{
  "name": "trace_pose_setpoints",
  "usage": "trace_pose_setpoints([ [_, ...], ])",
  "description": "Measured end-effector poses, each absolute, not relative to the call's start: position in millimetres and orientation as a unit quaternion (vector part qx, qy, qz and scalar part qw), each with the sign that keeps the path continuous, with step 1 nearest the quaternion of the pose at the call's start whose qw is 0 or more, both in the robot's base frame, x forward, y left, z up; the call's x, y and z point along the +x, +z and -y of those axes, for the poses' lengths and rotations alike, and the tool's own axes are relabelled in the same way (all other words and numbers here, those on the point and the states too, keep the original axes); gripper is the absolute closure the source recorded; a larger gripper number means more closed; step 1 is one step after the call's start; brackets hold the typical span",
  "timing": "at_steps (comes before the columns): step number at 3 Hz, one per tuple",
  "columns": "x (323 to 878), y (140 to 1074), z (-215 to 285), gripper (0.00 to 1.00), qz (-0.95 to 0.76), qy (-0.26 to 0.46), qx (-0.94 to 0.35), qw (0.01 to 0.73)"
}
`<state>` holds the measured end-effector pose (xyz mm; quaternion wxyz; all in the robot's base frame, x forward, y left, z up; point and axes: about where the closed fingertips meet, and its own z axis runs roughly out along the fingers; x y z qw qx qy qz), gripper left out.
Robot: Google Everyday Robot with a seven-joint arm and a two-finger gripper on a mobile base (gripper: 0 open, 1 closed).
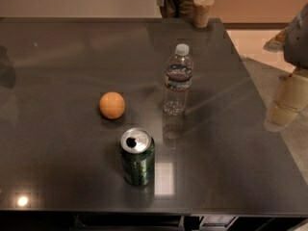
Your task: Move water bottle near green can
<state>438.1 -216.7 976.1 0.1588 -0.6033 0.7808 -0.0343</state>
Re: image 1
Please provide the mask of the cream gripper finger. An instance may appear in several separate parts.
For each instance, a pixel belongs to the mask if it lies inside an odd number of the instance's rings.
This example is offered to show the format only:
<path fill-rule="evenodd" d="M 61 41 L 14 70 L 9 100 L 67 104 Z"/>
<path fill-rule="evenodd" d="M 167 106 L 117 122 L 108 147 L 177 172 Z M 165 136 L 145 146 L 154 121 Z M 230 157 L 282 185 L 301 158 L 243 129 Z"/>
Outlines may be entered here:
<path fill-rule="evenodd" d="M 281 78 L 264 126 L 270 132 L 279 132 L 288 127 L 307 106 L 308 70 L 296 68 L 293 73 Z"/>

